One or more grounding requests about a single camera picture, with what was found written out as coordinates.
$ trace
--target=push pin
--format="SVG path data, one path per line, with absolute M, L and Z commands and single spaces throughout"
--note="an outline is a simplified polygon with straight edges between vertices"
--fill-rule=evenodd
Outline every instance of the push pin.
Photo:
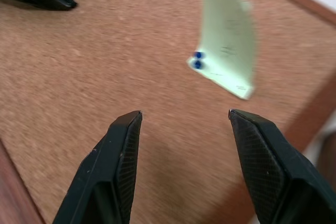
M 195 52 L 194 57 L 197 59 L 201 59 L 203 57 L 203 54 L 201 52 Z
M 201 69 L 202 68 L 202 63 L 201 61 L 197 60 L 194 62 L 194 68 L 196 69 Z

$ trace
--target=blue push pin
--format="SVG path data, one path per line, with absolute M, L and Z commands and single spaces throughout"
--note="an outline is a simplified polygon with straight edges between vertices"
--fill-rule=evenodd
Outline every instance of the blue push pin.
M 197 60 L 194 62 L 194 68 L 196 69 L 201 69 L 202 68 L 202 63 L 201 61 Z
M 201 52 L 195 52 L 194 57 L 197 59 L 201 59 L 203 57 L 203 54 Z

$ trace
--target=sticky note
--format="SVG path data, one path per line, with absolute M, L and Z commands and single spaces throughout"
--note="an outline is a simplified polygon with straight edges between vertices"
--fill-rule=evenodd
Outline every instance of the sticky note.
M 196 72 L 242 99 L 254 90 L 256 40 L 245 0 L 203 0 L 201 41 L 187 63 Z M 199 60 L 201 67 L 195 68 Z

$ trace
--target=cork board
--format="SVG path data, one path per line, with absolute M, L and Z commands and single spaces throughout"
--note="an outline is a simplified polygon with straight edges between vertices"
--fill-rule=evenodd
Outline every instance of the cork board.
M 284 130 L 335 70 L 334 27 L 287 0 L 249 0 L 258 36 L 249 101 L 185 63 L 202 0 L 76 1 L 58 13 L 0 0 L 0 136 L 46 223 L 108 125 L 137 109 L 131 222 L 202 221 L 241 181 L 228 109 Z

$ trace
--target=cork surface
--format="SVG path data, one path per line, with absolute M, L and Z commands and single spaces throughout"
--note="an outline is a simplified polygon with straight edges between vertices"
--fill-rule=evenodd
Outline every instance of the cork surface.
M 60 13 L 0 0 L 0 136 L 47 223 L 81 160 L 132 110 L 144 119 L 131 223 L 202 221 L 241 179 L 228 109 L 284 130 L 335 70 L 335 28 L 287 0 L 249 0 L 249 101 L 185 63 L 202 0 L 76 1 Z

